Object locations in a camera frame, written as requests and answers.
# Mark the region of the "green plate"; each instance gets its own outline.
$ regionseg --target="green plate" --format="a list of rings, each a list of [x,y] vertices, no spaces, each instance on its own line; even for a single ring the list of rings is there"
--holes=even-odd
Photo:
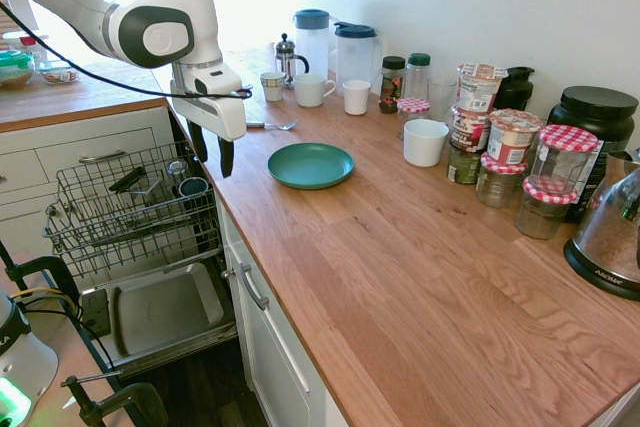
[[[301,143],[274,152],[267,166],[271,175],[284,185],[318,190],[346,179],[355,162],[347,152],[333,145]]]

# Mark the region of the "spoon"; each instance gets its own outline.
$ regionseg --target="spoon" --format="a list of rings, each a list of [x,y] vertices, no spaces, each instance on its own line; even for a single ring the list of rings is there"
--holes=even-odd
[[[257,128],[265,128],[265,129],[278,129],[278,130],[291,130],[298,123],[297,120],[294,120],[290,124],[278,125],[278,124],[265,124],[264,122],[247,122],[247,127],[257,127]]]

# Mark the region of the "dishwasher rack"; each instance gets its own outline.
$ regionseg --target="dishwasher rack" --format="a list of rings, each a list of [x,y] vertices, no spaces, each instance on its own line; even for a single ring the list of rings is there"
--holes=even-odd
[[[175,161],[186,166],[177,177],[167,171]],[[177,142],[59,171],[43,232],[53,254],[74,277],[152,257],[171,270],[204,252],[214,255],[222,244],[211,187],[187,196],[178,191],[197,166],[187,142]],[[144,175],[114,192],[134,169]]]

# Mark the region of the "wooden floor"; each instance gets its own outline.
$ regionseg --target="wooden floor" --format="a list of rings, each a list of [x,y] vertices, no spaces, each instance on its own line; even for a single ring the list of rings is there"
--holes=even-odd
[[[170,427],[268,427],[246,385],[237,339],[129,377],[150,382],[169,415]]]

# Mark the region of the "coffee maker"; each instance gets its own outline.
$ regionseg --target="coffee maker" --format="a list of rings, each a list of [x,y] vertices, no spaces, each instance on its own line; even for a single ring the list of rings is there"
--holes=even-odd
[[[611,294],[640,300],[640,156],[609,152],[605,178],[564,246],[569,265]]]
[[[287,40],[287,34],[282,34],[282,41],[276,44],[276,70],[286,74],[284,86],[287,89],[293,89],[293,75],[295,72],[293,62],[295,60],[302,61],[304,73],[309,73],[309,62],[303,56],[295,54],[295,47],[296,45],[293,42]]]

